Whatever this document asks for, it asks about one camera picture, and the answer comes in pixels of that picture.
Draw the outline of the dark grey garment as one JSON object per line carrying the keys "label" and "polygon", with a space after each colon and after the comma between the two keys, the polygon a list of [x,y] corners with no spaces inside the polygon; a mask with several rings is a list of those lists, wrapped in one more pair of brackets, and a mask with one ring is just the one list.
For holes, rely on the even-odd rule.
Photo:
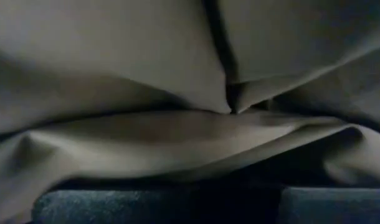
{"label": "dark grey garment", "polygon": [[380,188],[177,185],[55,190],[31,224],[380,224]]}

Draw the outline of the khaki olive garment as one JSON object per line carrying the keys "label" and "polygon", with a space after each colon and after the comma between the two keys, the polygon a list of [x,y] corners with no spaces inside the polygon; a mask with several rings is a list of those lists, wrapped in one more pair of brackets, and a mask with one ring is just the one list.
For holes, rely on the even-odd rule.
{"label": "khaki olive garment", "polygon": [[69,179],[188,182],[299,147],[380,183],[380,0],[0,0],[0,224]]}

